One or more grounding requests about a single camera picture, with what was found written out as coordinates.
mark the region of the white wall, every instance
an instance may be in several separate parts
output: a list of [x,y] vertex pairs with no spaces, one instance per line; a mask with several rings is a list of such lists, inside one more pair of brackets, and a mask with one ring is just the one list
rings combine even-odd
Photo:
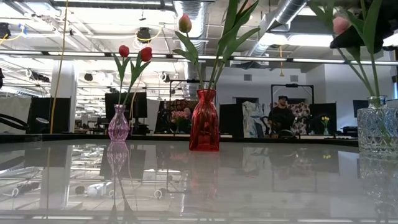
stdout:
[[315,103],[326,102],[325,65],[319,65],[316,68],[307,72],[307,74],[305,75],[305,79],[308,85],[314,86]]
[[[390,60],[388,52],[378,60]],[[374,83],[372,67],[367,65],[364,69],[369,81]],[[394,96],[391,69],[390,66],[377,67],[380,92],[389,99]],[[337,130],[357,125],[353,100],[366,100],[369,92],[348,65],[321,65],[309,71],[306,80],[308,85],[315,86],[316,103],[337,102]]]
[[[207,80],[210,79],[212,67],[206,68]],[[288,84],[291,75],[298,75],[298,84],[306,84],[305,73],[299,69],[284,69],[284,77],[280,76],[280,69],[270,71],[269,69],[249,69],[225,68],[217,84],[217,106],[219,104],[235,103],[235,97],[259,98],[260,104],[265,104],[266,108],[271,103],[271,85]],[[243,81],[244,74],[251,74],[252,81]],[[274,87],[279,91],[274,95],[274,101],[278,96],[286,95],[290,98],[308,98],[308,93],[302,88]]]

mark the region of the air duct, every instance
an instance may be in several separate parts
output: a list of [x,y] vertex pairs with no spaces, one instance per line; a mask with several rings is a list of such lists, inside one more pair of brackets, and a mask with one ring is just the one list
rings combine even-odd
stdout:
[[[198,1],[175,1],[175,10],[178,16],[182,16],[186,14],[190,17],[192,22],[192,30],[189,32],[190,38],[193,39],[202,39],[205,35],[205,27],[206,27],[206,16],[208,3],[206,2],[198,2]],[[204,53],[205,43],[202,40],[193,40],[193,45],[197,48],[199,55]],[[185,46],[181,43],[181,48],[186,50]],[[187,62],[185,64],[185,79],[197,79],[199,75],[195,66]],[[196,86],[187,85],[188,86],[188,94],[189,96],[196,95]]]
[[262,37],[257,44],[246,54],[247,56],[262,56],[269,45],[267,44],[266,33],[272,29],[287,32],[290,29],[290,22],[307,5],[309,0],[281,0],[277,9],[266,14],[260,22]]

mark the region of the computer monitor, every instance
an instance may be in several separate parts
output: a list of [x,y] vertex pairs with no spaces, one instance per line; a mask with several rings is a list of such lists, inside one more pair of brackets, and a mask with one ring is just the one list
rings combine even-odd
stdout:
[[354,104],[354,117],[356,118],[359,109],[368,108],[368,100],[353,100]]
[[[121,101],[123,102],[127,93],[122,93]],[[133,93],[130,93],[126,103],[126,110],[124,112],[125,117],[128,119],[130,117],[130,108]],[[119,93],[107,93],[105,94],[105,112],[106,118],[111,121],[114,116],[114,105],[119,102]],[[147,118],[147,93],[136,93],[133,105],[133,118]]]

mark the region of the black cap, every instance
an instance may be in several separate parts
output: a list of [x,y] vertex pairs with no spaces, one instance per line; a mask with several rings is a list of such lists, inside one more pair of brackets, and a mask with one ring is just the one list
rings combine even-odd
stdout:
[[281,100],[281,99],[285,99],[286,101],[288,100],[287,96],[279,96],[278,100]]

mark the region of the tulip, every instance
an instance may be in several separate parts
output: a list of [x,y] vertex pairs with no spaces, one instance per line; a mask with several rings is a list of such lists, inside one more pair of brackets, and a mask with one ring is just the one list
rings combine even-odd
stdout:
[[333,20],[333,31],[335,34],[340,35],[344,33],[350,25],[349,20],[338,16]]
[[180,32],[189,33],[192,29],[192,22],[188,15],[182,15],[181,19],[178,22],[178,28]]
[[152,48],[146,47],[141,50],[141,60],[143,62],[148,62],[152,59]]
[[127,47],[126,45],[122,45],[119,47],[119,54],[122,57],[128,57],[130,53],[130,49],[129,47]]

